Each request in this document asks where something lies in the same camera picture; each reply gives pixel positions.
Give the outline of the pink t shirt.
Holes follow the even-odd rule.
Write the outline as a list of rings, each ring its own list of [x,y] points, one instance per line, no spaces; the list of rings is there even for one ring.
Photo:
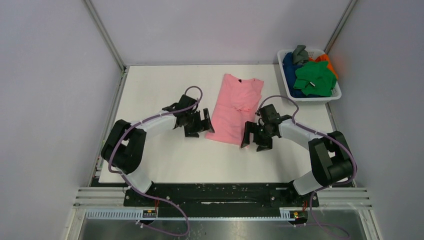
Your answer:
[[[241,79],[224,74],[211,117],[214,133],[206,133],[205,138],[240,146],[245,123],[255,120],[263,87],[264,81],[260,79]]]

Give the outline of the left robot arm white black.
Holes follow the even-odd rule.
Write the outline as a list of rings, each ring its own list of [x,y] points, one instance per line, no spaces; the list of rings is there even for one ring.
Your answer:
[[[198,110],[198,104],[198,100],[183,94],[178,102],[145,120],[116,121],[100,156],[128,181],[129,186],[146,193],[153,184],[141,167],[146,140],[176,128],[183,128],[186,138],[199,138],[201,132],[214,133],[209,110]]]

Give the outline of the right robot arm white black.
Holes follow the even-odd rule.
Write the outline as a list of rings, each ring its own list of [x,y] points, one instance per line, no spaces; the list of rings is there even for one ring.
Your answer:
[[[353,176],[355,165],[339,131],[329,134],[313,131],[290,115],[280,115],[273,104],[261,107],[257,113],[258,122],[247,121],[244,125],[241,148],[255,143],[258,152],[271,150],[273,138],[278,137],[291,140],[309,152],[311,170],[289,183],[286,197],[304,196]]]

